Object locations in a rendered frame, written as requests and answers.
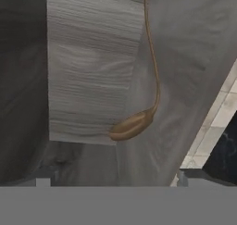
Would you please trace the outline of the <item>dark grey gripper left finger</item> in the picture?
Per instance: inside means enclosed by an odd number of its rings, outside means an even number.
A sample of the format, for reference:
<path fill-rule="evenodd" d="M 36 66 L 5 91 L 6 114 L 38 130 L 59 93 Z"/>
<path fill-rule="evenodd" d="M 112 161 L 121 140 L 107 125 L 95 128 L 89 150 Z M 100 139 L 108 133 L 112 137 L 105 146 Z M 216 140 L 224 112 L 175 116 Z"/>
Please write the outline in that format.
<path fill-rule="evenodd" d="M 24 179 L 4 182 L 3 187 L 50 187 L 56 178 L 57 169 L 53 167 L 41 167 Z"/>

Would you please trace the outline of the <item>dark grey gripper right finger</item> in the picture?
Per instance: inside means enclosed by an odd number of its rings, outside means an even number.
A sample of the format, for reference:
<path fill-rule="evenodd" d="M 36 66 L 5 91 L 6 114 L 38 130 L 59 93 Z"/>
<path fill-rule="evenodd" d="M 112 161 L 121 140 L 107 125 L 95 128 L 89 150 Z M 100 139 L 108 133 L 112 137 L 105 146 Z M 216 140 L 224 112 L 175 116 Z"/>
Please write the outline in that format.
<path fill-rule="evenodd" d="M 201 169 L 180 169 L 178 172 L 179 187 L 234 187 L 233 183 L 215 179 Z"/>

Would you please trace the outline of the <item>golden brown ladle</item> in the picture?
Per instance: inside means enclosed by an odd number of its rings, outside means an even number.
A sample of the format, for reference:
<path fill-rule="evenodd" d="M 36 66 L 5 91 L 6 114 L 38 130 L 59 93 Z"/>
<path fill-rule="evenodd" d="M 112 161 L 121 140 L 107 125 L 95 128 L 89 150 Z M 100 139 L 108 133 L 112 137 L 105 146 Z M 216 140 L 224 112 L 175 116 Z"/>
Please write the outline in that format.
<path fill-rule="evenodd" d="M 148 128 L 153 120 L 155 113 L 158 109 L 159 100 L 160 100 L 160 84 L 159 84 L 159 73 L 158 73 L 158 65 L 156 61 L 156 54 L 154 49 L 154 44 L 152 41 L 152 34 L 150 29 L 149 22 L 149 14 L 148 14 L 148 0 L 143 0 L 143 8 L 144 8 L 144 22 L 145 22 L 145 31 L 147 35 L 147 40 L 149 43 L 149 49 L 151 58 L 153 61 L 153 68 L 156 78 L 156 96 L 154 104 L 141 111 L 138 112 L 124 120 L 120 123 L 114 125 L 108 133 L 109 138 L 112 141 L 120 142 L 127 141 L 131 138 L 136 137 L 140 133 L 142 133 L 146 128 Z"/>

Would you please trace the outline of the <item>light grey wood cabinet door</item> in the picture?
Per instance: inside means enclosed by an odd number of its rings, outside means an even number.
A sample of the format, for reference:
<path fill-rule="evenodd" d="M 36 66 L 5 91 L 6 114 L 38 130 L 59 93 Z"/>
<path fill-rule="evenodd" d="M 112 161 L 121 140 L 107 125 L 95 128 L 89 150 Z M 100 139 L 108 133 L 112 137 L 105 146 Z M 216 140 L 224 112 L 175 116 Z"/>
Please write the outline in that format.
<path fill-rule="evenodd" d="M 143 0 L 47 0 L 52 141 L 113 143 L 142 30 Z"/>

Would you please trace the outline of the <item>grey wood cabinet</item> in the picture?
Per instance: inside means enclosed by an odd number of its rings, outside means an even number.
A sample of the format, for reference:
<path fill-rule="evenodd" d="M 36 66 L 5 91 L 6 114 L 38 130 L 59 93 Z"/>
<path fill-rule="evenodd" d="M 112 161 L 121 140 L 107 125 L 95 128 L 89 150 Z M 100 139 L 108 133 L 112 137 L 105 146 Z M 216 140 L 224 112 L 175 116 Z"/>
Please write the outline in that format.
<path fill-rule="evenodd" d="M 0 0 L 0 186 L 41 167 L 57 169 L 59 186 L 171 183 L 237 60 L 237 0 L 148 0 L 148 14 L 160 84 L 152 124 L 111 145 L 68 143 L 49 135 L 47 0 Z M 123 118 L 112 127 L 155 96 L 143 9 Z"/>

